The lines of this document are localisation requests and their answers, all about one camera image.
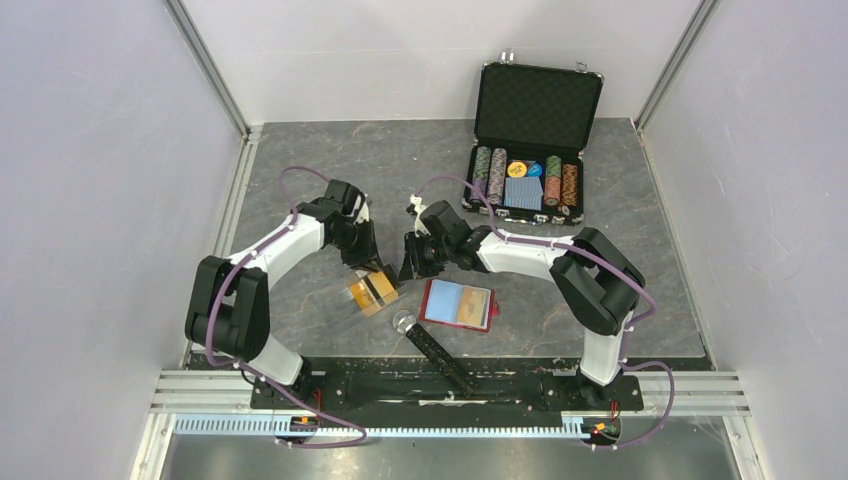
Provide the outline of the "red leather card holder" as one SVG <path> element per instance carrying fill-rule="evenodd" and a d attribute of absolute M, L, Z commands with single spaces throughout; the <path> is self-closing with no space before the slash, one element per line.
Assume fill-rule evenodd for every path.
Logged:
<path fill-rule="evenodd" d="M 486 333 L 500 313 L 492 289 L 429 279 L 418 318 L 425 322 Z"/>

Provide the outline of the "gold magnetic stripe card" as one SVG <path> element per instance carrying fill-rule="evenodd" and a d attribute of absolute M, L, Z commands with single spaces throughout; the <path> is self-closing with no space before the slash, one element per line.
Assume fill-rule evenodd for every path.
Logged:
<path fill-rule="evenodd" d="M 464 287 L 460 295 L 457 323 L 465 327 L 486 330 L 491 310 L 491 291 Z"/>

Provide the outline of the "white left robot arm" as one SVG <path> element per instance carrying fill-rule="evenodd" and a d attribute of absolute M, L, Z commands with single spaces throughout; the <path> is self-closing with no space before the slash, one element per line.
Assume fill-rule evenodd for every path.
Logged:
<path fill-rule="evenodd" d="M 306 405 L 314 381 L 308 361 L 270 332 L 272 288 L 308 256 L 331 246 L 344 265 L 379 272 L 368 197 L 340 180 L 323 196 L 297 205 L 284 222 L 261 240 L 227 258 L 210 255 L 198 265 L 184 326 L 186 338 L 211 355 L 225 354 L 276 383 L 290 407 Z"/>

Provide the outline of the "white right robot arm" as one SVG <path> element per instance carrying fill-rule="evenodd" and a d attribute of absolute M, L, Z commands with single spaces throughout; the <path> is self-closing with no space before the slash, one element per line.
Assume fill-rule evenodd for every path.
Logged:
<path fill-rule="evenodd" d="M 555 284 L 585 330 L 580 400 L 602 408 L 617 396 L 624 331 L 643 297 L 645 280 L 603 233 L 585 227 L 574 236 L 533 237 L 471 227 L 448 202 L 426 205 L 419 196 L 411 196 L 407 211 L 414 227 L 404 236 L 401 279 L 435 277 L 453 264 L 464 271 L 512 273 Z"/>

